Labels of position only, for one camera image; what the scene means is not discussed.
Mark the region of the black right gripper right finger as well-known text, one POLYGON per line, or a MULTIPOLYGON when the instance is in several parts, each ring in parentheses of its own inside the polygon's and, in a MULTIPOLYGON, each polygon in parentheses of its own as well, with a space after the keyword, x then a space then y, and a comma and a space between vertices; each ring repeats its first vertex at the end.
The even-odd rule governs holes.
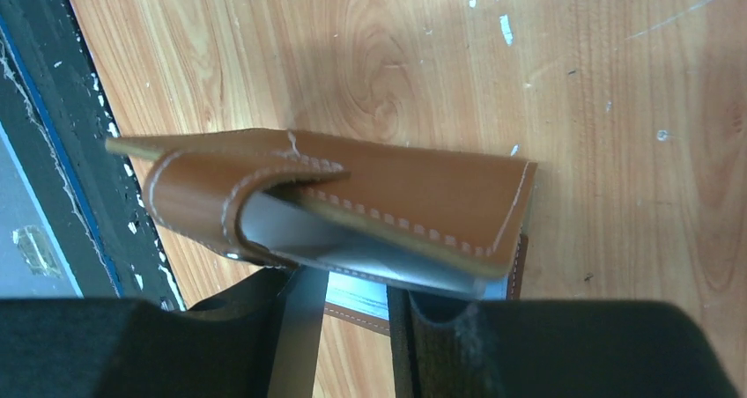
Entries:
POLYGON ((735 397, 700 328, 655 301, 466 301, 388 289, 399 397, 735 397))

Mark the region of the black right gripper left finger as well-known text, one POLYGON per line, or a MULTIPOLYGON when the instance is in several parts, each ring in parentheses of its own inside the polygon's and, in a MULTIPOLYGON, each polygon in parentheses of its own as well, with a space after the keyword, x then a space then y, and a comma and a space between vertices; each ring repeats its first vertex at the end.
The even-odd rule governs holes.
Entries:
POLYGON ((132 298, 5 299, 4 397, 308 397, 328 273, 262 269, 168 312, 132 298))

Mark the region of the brown leather card holder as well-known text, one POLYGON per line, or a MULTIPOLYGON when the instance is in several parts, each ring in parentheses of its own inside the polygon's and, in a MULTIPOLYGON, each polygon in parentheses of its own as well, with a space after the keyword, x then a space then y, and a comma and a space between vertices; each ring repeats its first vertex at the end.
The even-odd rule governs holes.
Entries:
POLYGON ((387 286, 516 297, 538 165, 314 133, 127 136, 152 162, 145 208, 166 229, 257 266, 329 272, 325 310, 388 332, 387 286))

